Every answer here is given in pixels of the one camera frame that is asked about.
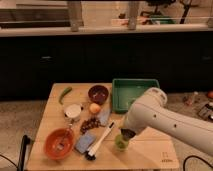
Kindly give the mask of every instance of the dark cabinet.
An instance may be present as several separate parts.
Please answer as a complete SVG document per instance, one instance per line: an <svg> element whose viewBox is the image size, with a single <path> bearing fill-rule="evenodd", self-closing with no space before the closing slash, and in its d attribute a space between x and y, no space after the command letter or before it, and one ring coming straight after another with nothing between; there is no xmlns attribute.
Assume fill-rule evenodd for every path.
<svg viewBox="0 0 213 171"><path fill-rule="evenodd" d="M155 78L165 91L213 87L211 32L0 38L0 99L47 98L55 82Z"/></svg>

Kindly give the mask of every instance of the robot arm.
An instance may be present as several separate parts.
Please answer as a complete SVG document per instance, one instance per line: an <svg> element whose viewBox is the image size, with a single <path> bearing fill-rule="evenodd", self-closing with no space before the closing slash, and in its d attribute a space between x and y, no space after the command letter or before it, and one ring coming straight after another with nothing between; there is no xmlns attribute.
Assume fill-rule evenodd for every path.
<svg viewBox="0 0 213 171"><path fill-rule="evenodd" d="M122 134L126 137L129 132L140 134L150 126L213 156L213 124L169 111L164 108L166 102L167 96L162 90L148 89L132 104L124 119Z"/></svg>

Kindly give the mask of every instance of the green pepper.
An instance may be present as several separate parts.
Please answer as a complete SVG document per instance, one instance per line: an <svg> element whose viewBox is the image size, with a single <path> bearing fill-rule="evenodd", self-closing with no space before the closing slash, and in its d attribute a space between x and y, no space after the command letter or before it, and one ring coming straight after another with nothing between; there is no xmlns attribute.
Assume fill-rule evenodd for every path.
<svg viewBox="0 0 213 171"><path fill-rule="evenodd" d="M62 91L62 93L61 93L61 95L60 95L60 97L59 97L59 99L58 99L58 102L59 102L60 104L63 105L62 99L63 99L64 96L65 96L67 93L69 93L71 90L72 90L72 87L67 87L67 88L65 88L65 89Z"/></svg>

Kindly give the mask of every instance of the bowl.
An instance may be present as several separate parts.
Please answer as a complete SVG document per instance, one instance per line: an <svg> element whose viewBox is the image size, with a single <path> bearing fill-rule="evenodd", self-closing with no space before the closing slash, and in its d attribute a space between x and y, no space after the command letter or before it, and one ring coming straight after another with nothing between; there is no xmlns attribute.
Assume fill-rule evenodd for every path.
<svg viewBox="0 0 213 171"><path fill-rule="evenodd" d="M104 104L106 99L108 98L109 91L106 87L102 85L95 85L91 87L88 91L88 96L93 103L97 103L99 105Z"/></svg>
<svg viewBox="0 0 213 171"><path fill-rule="evenodd" d="M50 133L44 144L44 153L52 160L67 157L74 146L74 132L72 129L60 128Z"/></svg>

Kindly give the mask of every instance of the cable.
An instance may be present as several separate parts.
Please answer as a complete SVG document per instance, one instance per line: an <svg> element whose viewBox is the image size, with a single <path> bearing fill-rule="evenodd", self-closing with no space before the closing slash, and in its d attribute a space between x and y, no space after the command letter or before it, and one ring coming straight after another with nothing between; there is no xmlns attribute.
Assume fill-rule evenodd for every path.
<svg viewBox="0 0 213 171"><path fill-rule="evenodd" d="M196 155L190 155L188 157L186 157L183 161L183 171L186 171L186 162L188 159L190 158L197 158L199 160L201 160L202 162L204 162L205 164L207 164L210 168L213 169L213 165L211 165L209 162L207 162L206 160L204 160L203 158L199 157L199 156L196 156Z"/></svg>
<svg viewBox="0 0 213 171"><path fill-rule="evenodd" d="M6 159L7 161L9 161L10 163L12 163L12 164L16 167L16 169L19 171L18 166L17 166L12 160L10 160L9 158L3 156L2 154L0 154L0 157L4 158L4 159Z"/></svg>

